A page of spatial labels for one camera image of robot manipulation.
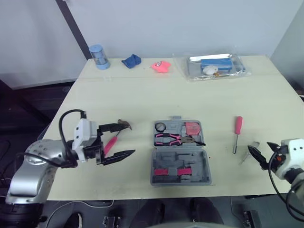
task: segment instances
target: pink handle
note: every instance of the pink handle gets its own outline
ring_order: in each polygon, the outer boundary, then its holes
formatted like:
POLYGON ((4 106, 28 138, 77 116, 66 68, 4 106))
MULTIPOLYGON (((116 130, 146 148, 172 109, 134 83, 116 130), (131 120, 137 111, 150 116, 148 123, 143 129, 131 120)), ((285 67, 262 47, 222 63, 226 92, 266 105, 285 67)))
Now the pink handle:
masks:
POLYGON ((184 169, 178 169, 177 170, 177 175, 181 176, 181 175, 189 175, 192 174, 192 170, 191 168, 184 168, 184 169))
POLYGON ((241 134, 242 123, 243 123, 243 117, 242 116, 238 116, 237 120, 236 120, 235 134, 241 134))
POLYGON ((104 155, 106 156, 107 153, 109 153, 110 149, 115 145, 116 141, 117 141, 117 137, 114 136, 108 143, 107 145, 104 147, 104 155))

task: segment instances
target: red screwdriver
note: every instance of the red screwdriver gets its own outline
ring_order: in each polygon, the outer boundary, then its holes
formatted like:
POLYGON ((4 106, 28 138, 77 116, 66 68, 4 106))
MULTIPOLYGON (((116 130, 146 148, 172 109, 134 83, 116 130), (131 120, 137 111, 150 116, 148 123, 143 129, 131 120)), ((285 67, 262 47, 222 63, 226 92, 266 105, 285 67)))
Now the red screwdriver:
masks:
POLYGON ((237 135, 237 140, 236 140, 236 144, 233 147, 233 154, 237 153, 238 135, 241 134, 242 123, 243 123, 243 117, 242 116, 238 116, 237 119, 236 119, 236 128, 235 128, 235 131, 234 131, 234 133, 237 135))

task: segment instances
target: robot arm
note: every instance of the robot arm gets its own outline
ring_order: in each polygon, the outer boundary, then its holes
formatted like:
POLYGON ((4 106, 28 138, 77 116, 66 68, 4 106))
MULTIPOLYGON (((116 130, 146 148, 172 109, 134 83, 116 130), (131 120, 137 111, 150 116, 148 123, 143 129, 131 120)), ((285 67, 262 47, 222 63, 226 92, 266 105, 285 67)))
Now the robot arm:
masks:
POLYGON ((71 168, 71 155, 75 161, 86 162, 96 158, 97 164, 119 162, 135 150, 105 157, 101 141, 103 132, 121 131, 129 126, 121 123, 100 125, 81 118, 74 131, 74 140, 39 140, 31 144, 24 161, 11 180, 6 204, 0 210, 1 227, 34 228, 42 220, 43 204, 47 201, 58 168, 71 168))
POLYGON ((274 154, 271 156, 269 163, 261 152, 251 145, 248 146, 251 155, 260 163, 263 170, 268 170, 271 183, 278 194, 279 198, 286 204, 290 215, 298 221, 304 222, 303 218, 296 216, 292 210, 304 216, 304 212, 296 209, 289 203, 292 191, 295 192, 298 199, 304 203, 304 170, 301 168, 304 162, 304 139, 282 140, 281 146, 276 143, 267 143, 274 154), (276 188, 271 172, 279 179, 286 180, 291 184, 291 189, 284 198, 276 188))

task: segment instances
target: pliers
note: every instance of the pliers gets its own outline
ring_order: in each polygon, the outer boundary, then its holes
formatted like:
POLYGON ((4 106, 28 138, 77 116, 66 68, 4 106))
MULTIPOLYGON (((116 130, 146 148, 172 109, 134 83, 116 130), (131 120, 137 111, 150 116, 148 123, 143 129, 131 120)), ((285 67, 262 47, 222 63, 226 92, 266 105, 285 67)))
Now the pliers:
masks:
POLYGON ((155 142, 155 146, 181 146, 183 143, 193 143, 195 140, 191 137, 181 137, 179 134, 159 133, 155 134, 155 138, 169 137, 175 140, 171 142, 155 142))

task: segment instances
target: blue cloth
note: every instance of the blue cloth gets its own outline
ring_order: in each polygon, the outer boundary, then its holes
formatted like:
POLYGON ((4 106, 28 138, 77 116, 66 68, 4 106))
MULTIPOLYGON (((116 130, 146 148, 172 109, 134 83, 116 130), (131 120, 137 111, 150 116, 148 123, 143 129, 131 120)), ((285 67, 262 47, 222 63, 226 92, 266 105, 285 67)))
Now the blue cloth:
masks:
POLYGON ((122 60, 122 63, 129 69, 133 68, 135 65, 138 65, 142 62, 142 59, 137 55, 132 54, 125 60, 122 60))

